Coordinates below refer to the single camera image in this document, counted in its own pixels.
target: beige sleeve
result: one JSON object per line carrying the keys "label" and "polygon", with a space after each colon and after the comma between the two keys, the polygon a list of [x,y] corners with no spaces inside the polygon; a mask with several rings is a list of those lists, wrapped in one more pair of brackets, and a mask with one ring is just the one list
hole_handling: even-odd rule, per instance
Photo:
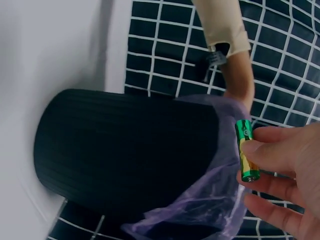
{"label": "beige sleeve", "polygon": [[239,0],[192,0],[199,15],[206,44],[229,43],[227,58],[251,49]]}

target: fingernail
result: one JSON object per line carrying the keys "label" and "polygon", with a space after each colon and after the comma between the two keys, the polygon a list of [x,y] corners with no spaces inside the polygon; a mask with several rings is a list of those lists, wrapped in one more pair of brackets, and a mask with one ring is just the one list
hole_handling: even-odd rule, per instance
{"label": "fingernail", "polygon": [[263,144],[264,144],[263,142],[250,140],[242,143],[240,148],[241,148],[241,151],[243,151],[243,153],[245,154],[253,154]]}

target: battery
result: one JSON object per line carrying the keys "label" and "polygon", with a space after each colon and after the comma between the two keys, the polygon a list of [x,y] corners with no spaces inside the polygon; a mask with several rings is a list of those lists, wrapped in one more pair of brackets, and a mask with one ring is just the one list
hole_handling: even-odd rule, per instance
{"label": "battery", "polygon": [[250,162],[241,151],[241,144],[254,138],[251,122],[249,120],[237,121],[235,123],[235,131],[241,164],[241,180],[243,182],[254,182],[260,178],[259,167]]}

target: finger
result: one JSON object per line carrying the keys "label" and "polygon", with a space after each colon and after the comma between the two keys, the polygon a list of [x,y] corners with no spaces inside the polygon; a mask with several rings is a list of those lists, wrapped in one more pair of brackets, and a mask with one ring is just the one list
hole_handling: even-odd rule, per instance
{"label": "finger", "polygon": [[253,194],[248,194],[244,197],[244,204],[258,218],[290,233],[295,238],[298,236],[302,214],[289,208],[274,205],[266,199]]}
{"label": "finger", "polygon": [[258,165],[263,170],[294,172],[296,157],[301,149],[298,143],[292,140],[274,143],[249,140],[241,144],[241,150],[249,161]]}
{"label": "finger", "polygon": [[278,127],[278,126],[263,126],[258,127],[254,130],[254,139],[263,143],[275,143],[282,140],[288,139],[298,132],[300,132],[302,127]]}
{"label": "finger", "polygon": [[297,182],[291,178],[272,176],[263,172],[260,173],[260,179],[254,182],[243,182],[240,172],[238,172],[236,178],[241,185],[249,189],[292,202],[303,208],[306,207],[305,201],[298,190]]}

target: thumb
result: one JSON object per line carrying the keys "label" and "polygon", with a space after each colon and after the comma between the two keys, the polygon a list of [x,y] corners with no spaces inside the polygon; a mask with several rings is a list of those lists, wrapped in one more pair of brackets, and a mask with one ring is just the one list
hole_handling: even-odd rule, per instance
{"label": "thumb", "polygon": [[264,143],[249,140],[241,144],[241,151],[249,161],[266,171],[294,171],[295,153],[290,141]]}

